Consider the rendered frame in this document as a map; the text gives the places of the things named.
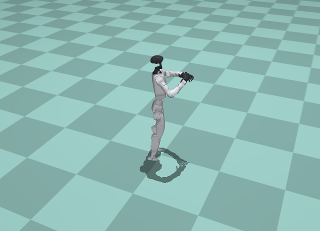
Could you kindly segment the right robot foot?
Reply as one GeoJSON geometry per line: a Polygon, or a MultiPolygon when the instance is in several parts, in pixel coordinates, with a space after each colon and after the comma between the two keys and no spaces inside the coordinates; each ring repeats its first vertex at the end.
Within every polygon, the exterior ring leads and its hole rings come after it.
{"type": "MultiPolygon", "coordinates": [[[[152,160],[151,159],[151,156],[149,156],[148,158],[147,158],[148,160],[152,160]]],[[[159,159],[157,158],[157,157],[155,157],[155,159],[153,159],[152,161],[158,161],[159,159]]]]}

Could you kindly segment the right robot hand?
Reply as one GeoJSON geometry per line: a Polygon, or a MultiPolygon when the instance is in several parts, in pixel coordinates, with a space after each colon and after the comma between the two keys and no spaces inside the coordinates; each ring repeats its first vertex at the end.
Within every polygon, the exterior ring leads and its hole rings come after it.
{"type": "MultiPolygon", "coordinates": [[[[182,72],[183,73],[183,79],[180,81],[180,82],[182,82],[183,80],[185,80],[186,81],[186,83],[187,83],[187,81],[191,78],[191,76],[190,76],[190,74],[189,73],[187,73],[187,72],[185,72],[185,74],[184,74],[184,72],[182,72]],[[189,74],[189,75],[188,75],[189,74]],[[190,77],[189,77],[190,76],[190,77]]],[[[185,83],[185,84],[186,84],[185,83]]]]}

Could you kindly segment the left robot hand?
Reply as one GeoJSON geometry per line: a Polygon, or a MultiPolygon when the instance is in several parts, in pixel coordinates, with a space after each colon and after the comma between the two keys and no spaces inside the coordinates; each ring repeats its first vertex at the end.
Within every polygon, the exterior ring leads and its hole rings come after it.
{"type": "MultiPolygon", "coordinates": [[[[185,73],[184,73],[184,74],[185,74],[185,73]]],[[[189,75],[189,74],[188,74],[188,75],[189,75]]],[[[183,78],[183,73],[179,74],[178,76],[179,76],[180,78],[183,78]]],[[[192,79],[190,78],[190,80],[192,81],[192,80],[194,79],[194,77],[193,77],[191,74],[190,74],[190,76],[191,76],[191,78],[192,78],[192,79]]],[[[189,76],[189,77],[190,77],[190,76],[189,76]]],[[[188,81],[190,82],[190,80],[188,80],[188,81]]]]}

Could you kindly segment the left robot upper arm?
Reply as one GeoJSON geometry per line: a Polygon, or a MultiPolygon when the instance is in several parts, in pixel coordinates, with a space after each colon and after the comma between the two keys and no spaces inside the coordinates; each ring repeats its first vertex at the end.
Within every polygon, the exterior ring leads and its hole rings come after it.
{"type": "Polygon", "coordinates": [[[167,78],[171,77],[170,71],[165,71],[163,69],[160,69],[160,70],[164,73],[165,77],[167,77],[167,78]]]}

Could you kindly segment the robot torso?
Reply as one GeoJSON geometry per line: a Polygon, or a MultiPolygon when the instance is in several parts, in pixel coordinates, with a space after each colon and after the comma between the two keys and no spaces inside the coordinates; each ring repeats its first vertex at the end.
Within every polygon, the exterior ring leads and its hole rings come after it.
{"type": "MultiPolygon", "coordinates": [[[[160,70],[161,71],[161,70],[160,70]]],[[[159,111],[161,112],[163,109],[163,101],[166,97],[166,93],[162,90],[162,88],[156,83],[155,78],[160,76],[164,79],[164,82],[166,83],[166,78],[164,73],[161,71],[161,73],[159,73],[160,71],[157,72],[157,74],[153,74],[152,71],[152,83],[153,83],[153,88],[154,88],[154,94],[155,94],[155,100],[152,103],[152,111],[155,112],[155,109],[159,109],[159,111]]]]}

